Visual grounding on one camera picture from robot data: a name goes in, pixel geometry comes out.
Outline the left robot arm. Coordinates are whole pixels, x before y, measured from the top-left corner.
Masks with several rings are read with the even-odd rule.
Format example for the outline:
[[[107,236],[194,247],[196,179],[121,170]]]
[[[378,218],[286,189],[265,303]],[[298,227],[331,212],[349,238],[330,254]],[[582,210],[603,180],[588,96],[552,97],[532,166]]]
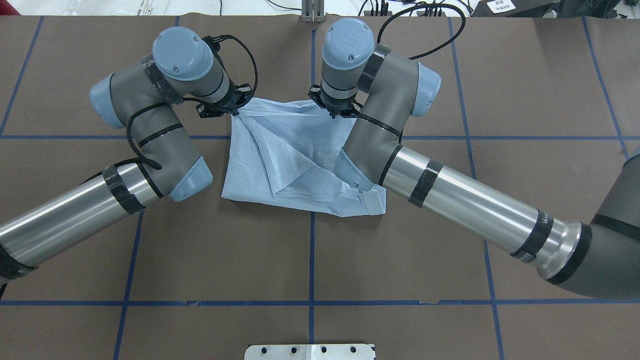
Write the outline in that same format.
[[[255,57],[237,36],[202,36],[174,26],[162,30],[137,62],[90,89],[96,114],[122,131],[127,155],[2,224],[2,285],[160,199],[181,202],[210,186],[213,174],[177,108],[194,105],[197,116],[207,119],[235,116],[248,104],[258,80],[233,82],[221,58],[228,42],[245,51],[256,75]]]

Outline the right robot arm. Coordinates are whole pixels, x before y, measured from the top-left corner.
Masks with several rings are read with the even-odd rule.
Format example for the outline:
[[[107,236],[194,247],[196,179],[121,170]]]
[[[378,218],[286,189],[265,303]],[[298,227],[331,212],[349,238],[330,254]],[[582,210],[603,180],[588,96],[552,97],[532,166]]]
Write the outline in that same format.
[[[441,76],[374,38],[361,19],[332,23],[322,81],[309,97],[355,120],[334,174],[350,187],[384,187],[532,265],[551,285],[586,297],[637,300],[640,292],[639,153],[625,162],[589,224],[563,221],[401,143],[409,117],[430,109]]]

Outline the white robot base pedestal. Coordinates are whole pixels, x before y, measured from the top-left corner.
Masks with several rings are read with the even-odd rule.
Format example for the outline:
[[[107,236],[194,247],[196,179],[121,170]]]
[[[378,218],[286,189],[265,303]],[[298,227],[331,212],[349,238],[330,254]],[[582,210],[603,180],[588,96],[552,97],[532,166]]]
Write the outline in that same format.
[[[247,347],[245,360],[375,360],[374,344],[255,344]]]

